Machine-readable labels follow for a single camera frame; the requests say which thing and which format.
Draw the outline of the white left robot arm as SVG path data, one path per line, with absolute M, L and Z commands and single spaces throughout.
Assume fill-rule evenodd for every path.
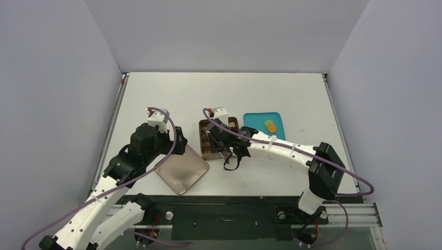
M 130 137 L 103 172 L 97 186 L 84 206 L 54 236 L 47 235 L 39 242 L 40 249 L 98 249 L 99 242 L 93 236 L 109 210 L 124 196 L 147 166 L 159 155 L 183 155 L 188 140 L 182 128 L 174 128 L 175 138 L 158 126 L 143 123 Z

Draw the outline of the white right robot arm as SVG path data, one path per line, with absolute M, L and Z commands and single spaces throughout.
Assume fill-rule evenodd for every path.
M 237 157 L 259 157 L 294 168 L 306 175 L 309 186 L 301 194 L 294 208 L 300 222 L 312 219 L 324 201 L 334 200 L 340 187 L 345 165 L 328 144 L 318 146 L 289 143 L 254 128 L 243 126 L 239 130 L 223 124 L 219 119 L 204 128 L 211 150 L 228 152 Z

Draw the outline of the gold cookie tin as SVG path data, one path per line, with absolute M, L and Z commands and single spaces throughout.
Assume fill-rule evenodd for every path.
M 209 125 L 207 119 L 200 120 L 199 122 L 199 135 L 200 135 L 200 150 L 201 157 L 204 160 L 218 160 L 226 159 L 229 156 L 227 152 L 214 152 L 210 148 L 210 140 L 206 135 L 205 128 Z

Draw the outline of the orange cookie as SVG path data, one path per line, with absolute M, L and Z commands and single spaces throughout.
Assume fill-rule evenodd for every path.
M 268 129 L 268 131 L 269 131 L 271 134 L 274 134 L 274 133 L 277 132 L 277 126 L 274 125 L 274 124 L 269 125 L 269 126 L 267 127 L 267 129 Z

